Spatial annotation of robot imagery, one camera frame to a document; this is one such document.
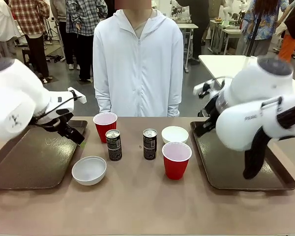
brown tray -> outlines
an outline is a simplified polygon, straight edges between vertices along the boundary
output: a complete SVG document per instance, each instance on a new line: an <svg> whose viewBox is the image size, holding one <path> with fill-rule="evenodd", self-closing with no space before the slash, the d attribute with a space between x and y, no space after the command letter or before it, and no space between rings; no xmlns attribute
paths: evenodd
<svg viewBox="0 0 295 236"><path fill-rule="evenodd" d="M215 130L198 137L195 127L203 122L191 122L201 160L210 185L217 189L241 191L282 191L295 189L295 180L268 148L265 163L258 175L243 177L244 152L230 150L218 139Z"/></svg>
<svg viewBox="0 0 295 236"><path fill-rule="evenodd" d="M87 122L68 123L83 133ZM76 144L57 132L31 128L0 150L0 189L43 189L61 183Z"/></svg>

bowl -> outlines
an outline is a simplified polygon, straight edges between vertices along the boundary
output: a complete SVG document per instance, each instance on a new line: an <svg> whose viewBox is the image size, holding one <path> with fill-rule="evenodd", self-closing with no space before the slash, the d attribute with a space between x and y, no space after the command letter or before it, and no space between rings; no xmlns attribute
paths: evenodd
<svg viewBox="0 0 295 236"><path fill-rule="evenodd" d="M178 126L168 126L162 131L162 138L164 143L181 142L186 143L189 134L187 130Z"/></svg>
<svg viewBox="0 0 295 236"><path fill-rule="evenodd" d="M72 168L73 178L82 185L94 185L106 173L106 161L98 156L88 156L79 160Z"/></svg>

red cup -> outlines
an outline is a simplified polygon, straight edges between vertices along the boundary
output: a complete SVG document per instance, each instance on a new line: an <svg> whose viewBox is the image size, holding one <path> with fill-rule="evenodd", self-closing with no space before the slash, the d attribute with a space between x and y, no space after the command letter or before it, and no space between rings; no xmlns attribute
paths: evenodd
<svg viewBox="0 0 295 236"><path fill-rule="evenodd" d="M171 142L163 146L165 173L170 179L181 179L191 158L191 148L184 143Z"/></svg>
<svg viewBox="0 0 295 236"><path fill-rule="evenodd" d="M102 112L93 118L102 143L106 143L106 132L117 128L117 115L112 112Z"/></svg>

black can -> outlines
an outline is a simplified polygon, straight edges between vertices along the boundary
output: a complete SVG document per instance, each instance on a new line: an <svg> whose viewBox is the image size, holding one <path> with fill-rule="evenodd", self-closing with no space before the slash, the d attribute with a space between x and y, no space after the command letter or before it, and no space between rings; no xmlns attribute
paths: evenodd
<svg viewBox="0 0 295 236"><path fill-rule="evenodd" d="M143 156L146 160L154 160L157 151L157 131L146 129L143 131Z"/></svg>
<svg viewBox="0 0 295 236"><path fill-rule="evenodd" d="M109 159L119 161L122 158L121 140L119 130L112 129L106 133Z"/></svg>

baking tray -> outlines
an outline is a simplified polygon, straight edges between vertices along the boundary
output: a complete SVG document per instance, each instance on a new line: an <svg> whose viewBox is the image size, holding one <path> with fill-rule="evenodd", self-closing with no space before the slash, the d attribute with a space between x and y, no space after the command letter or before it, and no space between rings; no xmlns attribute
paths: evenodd
<svg viewBox="0 0 295 236"><path fill-rule="evenodd" d="M253 179L245 179L244 152L225 147L216 135L215 130L198 137L195 127L203 122L190 123L196 140L201 160L210 185L217 189L240 191L283 191L295 189L295 180L267 148L265 163Z"/></svg>
<svg viewBox="0 0 295 236"><path fill-rule="evenodd" d="M87 121L68 124L83 133ZM57 132L27 129L0 150L0 189L45 189L61 183L76 144Z"/></svg>

